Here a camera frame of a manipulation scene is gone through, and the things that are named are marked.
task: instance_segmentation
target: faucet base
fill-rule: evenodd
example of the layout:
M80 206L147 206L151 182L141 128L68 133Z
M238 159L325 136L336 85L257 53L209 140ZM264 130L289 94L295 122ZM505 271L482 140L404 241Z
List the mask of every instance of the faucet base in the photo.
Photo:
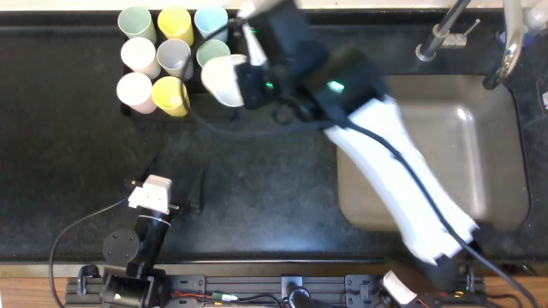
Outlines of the faucet base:
M419 60L421 60L422 62L430 62L430 61L434 60L434 58L436 57L435 52L431 56L425 56L425 55L420 53L420 47L422 47L422 44L419 44L417 46L417 48L414 50L414 54L419 58Z

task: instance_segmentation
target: faucet handle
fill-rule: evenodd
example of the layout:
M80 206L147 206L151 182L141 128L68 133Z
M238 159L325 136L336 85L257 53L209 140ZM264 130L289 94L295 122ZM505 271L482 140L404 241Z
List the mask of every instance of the faucet handle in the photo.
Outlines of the faucet handle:
M440 48L464 48L468 42L467 36L479 25L481 20L477 19L476 22L464 33L451 33L445 38Z

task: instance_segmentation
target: black countertop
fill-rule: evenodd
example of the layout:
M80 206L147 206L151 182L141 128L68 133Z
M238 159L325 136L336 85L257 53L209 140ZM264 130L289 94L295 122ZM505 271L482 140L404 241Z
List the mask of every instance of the black countertop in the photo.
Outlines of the black countertop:
M414 48L440 12L310 12L330 46L353 44L387 74L488 74L501 60L493 33L501 11L466 13L482 23L464 50L419 62ZM8 13L0 21L0 260L44 262L71 222L124 196L122 180L158 154L159 168L183 191L207 167L202 216L172 223L160 261L376 260L401 247L398 234L351 225L337 205L336 151L322 133L245 141L184 121L140 121L120 113L124 37L116 13ZM532 210L515 232L488 226L491 258L548 258L548 39L526 50L508 80L527 159ZM271 107L242 112L233 129L271 127ZM61 261L101 260L103 239L131 227L126 206L70 232Z

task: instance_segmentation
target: yellow cup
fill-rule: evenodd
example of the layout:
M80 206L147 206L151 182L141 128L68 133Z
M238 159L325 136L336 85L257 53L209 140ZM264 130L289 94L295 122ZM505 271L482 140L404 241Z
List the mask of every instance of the yellow cup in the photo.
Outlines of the yellow cup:
M152 101L170 116L184 117L187 115L187 109L182 103L181 81L173 76L162 77L154 86L152 86ZM185 89L185 98L188 100L187 88Z
M192 19L182 7L170 7L160 12L158 27L168 39L182 39L189 46L194 43Z

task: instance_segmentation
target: sink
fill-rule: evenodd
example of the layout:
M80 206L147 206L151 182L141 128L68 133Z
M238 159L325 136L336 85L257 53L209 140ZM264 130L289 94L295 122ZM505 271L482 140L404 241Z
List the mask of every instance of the sink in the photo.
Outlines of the sink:
M448 194L472 218L499 231L520 226L529 193L514 99L483 76L388 77L403 122ZM355 164L337 151L339 205L354 225L396 231L380 197Z

